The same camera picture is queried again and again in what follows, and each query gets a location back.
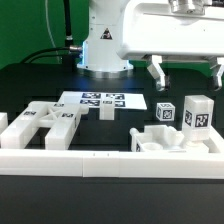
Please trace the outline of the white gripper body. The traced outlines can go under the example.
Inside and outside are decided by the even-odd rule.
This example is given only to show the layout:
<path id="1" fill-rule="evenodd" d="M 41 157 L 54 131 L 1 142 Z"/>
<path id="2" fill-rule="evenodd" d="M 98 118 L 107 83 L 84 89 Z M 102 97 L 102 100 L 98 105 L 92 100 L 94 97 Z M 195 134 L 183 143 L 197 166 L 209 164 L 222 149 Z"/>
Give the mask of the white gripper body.
<path id="1" fill-rule="evenodd" d="M 130 0 L 118 22 L 118 55 L 224 57 L 224 7 L 204 10 L 204 15 L 180 14 L 168 0 Z"/>

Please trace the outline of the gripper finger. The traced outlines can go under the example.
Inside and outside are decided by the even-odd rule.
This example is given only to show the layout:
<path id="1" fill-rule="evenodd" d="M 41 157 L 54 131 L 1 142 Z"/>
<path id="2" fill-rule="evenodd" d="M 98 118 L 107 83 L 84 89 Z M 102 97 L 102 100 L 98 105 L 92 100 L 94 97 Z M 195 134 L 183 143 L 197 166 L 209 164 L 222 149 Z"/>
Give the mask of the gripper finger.
<path id="1" fill-rule="evenodd" d="M 222 75 L 224 74 L 224 57 L 210 57 L 209 67 L 212 72 L 209 78 L 209 89 L 218 91 L 222 88 Z"/>
<path id="2" fill-rule="evenodd" d="M 169 77 L 165 75 L 160 64 L 162 57 L 160 55 L 152 55 L 149 58 L 147 69 L 155 80 L 156 89 L 158 91 L 166 91 L 170 87 Z"/>

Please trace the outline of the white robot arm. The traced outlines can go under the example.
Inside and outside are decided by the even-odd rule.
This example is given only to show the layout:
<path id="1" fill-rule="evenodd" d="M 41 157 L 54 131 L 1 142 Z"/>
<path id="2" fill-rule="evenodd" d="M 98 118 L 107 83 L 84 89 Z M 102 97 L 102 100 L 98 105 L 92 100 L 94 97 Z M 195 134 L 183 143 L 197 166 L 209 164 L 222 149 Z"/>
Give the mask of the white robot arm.
<path id="1" fill-rule="evenodd" d="M 98 78 L 118 77 L 145 61 L 156 88 L 169 88 L 163 62 L 209 63 L 222 88 L 224 0 L 90 0 L 89 34 L 78 65 Z"/>

